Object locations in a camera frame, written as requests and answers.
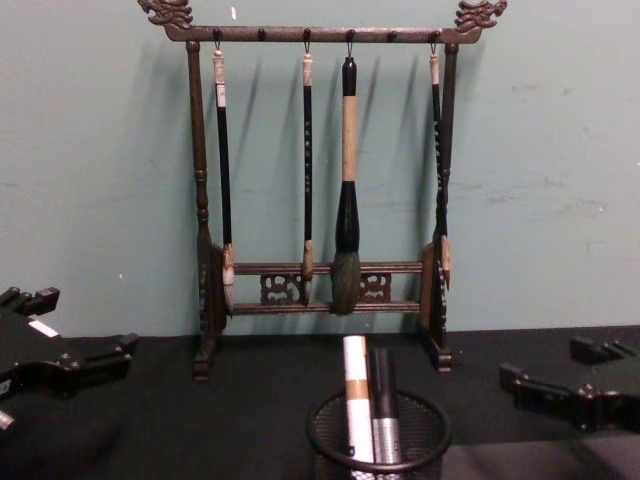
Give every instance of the calligraphy brush rack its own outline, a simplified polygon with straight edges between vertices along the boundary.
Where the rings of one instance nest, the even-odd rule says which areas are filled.
[[[207,156],[200,77],[202,42],[296,42],[296,43],[413,43],[445,45],[445,76],[439,135],[441,155],[451,155],[455,98],[456,59],[460,45],[476,43],[484,29],[496,25],[495,17],[507,8],[507,1],[460,2],[455,27],[427,28],[324,28],[278,26],[193,25],[189,0],[138,0],[149,21],[162,26],[174,42],[184,42],[189,69],[191,133],[198,218],[197,258],[199,285],[200,339],[194,359],[196,381],[207,381],[213,364],[217,340],[227,325],[222,280],[223,251],[213,243],[209,229],[207,196]],[[419,315],[419,335],[438,371],[451,370],[451,352],[446,338],[446,299],[444,287],[433,282],[432,265],[423,258],[417,262],[363,262],[360,297],[354,313],[405,313]],[[328,275],[331,265],[316,263],[313,272]],[[330,302],[304,301],[301,263],[236,263],[235,275],[259,276],[258,303],[237,303],[233,315],[281,315],[331,313]],[[421,275],[418,300],[392,300],[391,282],[395,274]]]

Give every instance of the decorative fretwork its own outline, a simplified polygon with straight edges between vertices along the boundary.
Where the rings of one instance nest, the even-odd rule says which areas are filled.
[[[261,275],[261,305],[291,305],[302,299],[301,275]]]
[[[478,4],[469,2],[460,2],[460,10],[456,12],[458,18],[456,19],[457,30],[460,33],[467,33],[468,31],[480,27],[491,28],[495,27],[498,22],[491,17],[495,15],[499,17],[507,8],[507,1],[500,0],[495,5],[488,1],[483,1]]]
[[[391,301],[391,274],[362,275],[359,301],[363,303],[389,303]]]

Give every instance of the tan brush handle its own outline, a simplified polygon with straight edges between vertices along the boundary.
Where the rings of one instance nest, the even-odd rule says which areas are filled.
[[[345,182],[354,182],[356,179],[357,72],[353,57],[347,57],[342,66],[342,180]]]
[[[429,63],[431,64],[431,85],[440,85],[440,60],[437,53],[431,55]]]

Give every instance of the green painted wall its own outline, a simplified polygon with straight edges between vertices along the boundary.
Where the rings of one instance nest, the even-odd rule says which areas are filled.
[[[449,329],[629,324],[640,285],[640,4],[512,1],[459,56]],[[186,53],[134,0],[3,0],[0,287],[58,286],[64,335],[196,330]],[[456,2],[205,2],[196,23],[452,25]],[[231,7],[236,20],[231,18]],[[302,254],[301,45],[223,45],[237,261]],[[314,54],[314,233],[333,257],[341,45]],[[221,240],[213,46],[202,50]],[[433,229],[428,48],[354,47],[363,259]],[[415,285],[397,282],[398,296]],[[239,300],[257,296],[241,281]],[[317,294],[326,296],[328,285]],[[398,331],[412,319],[234,318],[230,333]]]

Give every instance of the wooden base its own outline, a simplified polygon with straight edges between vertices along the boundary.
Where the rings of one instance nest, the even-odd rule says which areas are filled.
[[[222,249],[209,245],[208,267],[204,280],[200,278],[200,338],[193,359],[193,379],[199,383],[209,381],[218,346],[218,337],[227,326],[227,313],[224,304],[224,286],[222,284]]]
[[[431,363],[438,373],[450,373],[453,355],[446,344],[445,332],[442,332],[442,344],[438,344],[428,330],[418,327],[420,340],[431,358]]]

